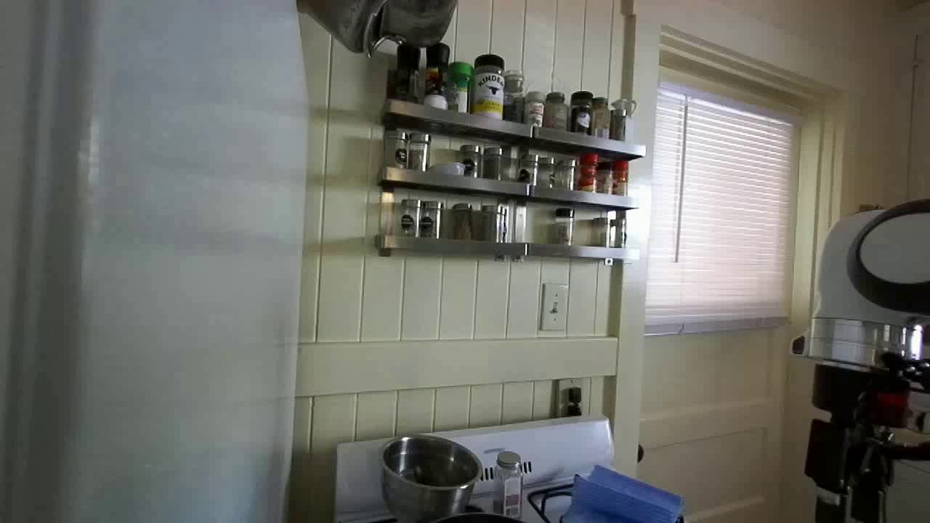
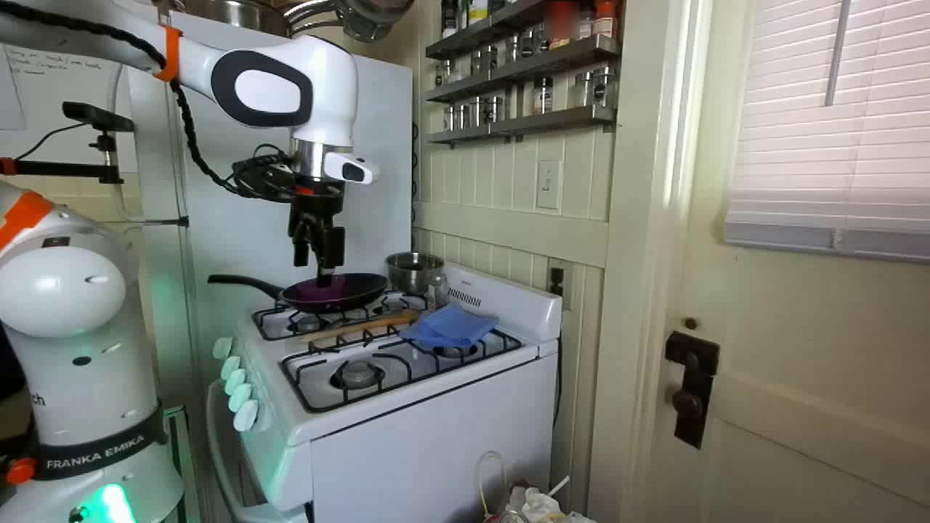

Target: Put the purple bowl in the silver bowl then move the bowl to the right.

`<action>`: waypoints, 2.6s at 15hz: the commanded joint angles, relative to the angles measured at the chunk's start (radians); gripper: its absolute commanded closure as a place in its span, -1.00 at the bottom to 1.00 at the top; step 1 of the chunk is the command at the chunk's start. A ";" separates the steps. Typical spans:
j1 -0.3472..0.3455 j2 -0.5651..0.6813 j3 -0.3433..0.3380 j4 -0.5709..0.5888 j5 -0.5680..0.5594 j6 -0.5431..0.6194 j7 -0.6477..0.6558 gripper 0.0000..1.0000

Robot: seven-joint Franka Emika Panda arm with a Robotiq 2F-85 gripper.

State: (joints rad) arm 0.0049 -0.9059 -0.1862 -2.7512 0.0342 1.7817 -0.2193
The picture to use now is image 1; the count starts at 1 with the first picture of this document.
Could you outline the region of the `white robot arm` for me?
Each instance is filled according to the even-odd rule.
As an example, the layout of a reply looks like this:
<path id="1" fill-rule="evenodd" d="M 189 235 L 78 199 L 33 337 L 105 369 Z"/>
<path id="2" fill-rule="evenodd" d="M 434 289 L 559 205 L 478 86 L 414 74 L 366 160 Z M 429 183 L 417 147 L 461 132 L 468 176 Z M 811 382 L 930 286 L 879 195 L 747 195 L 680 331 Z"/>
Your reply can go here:
<path id="1" fill-rule="evenodd" d="M 793 351 L 814 364 L 806 478 L 814 523 L 891 523 L 898 462 L 927 462 L 913 407 L 930 392 L 930 202 L 866 209 L 824 244 L 811 330 Z"/>

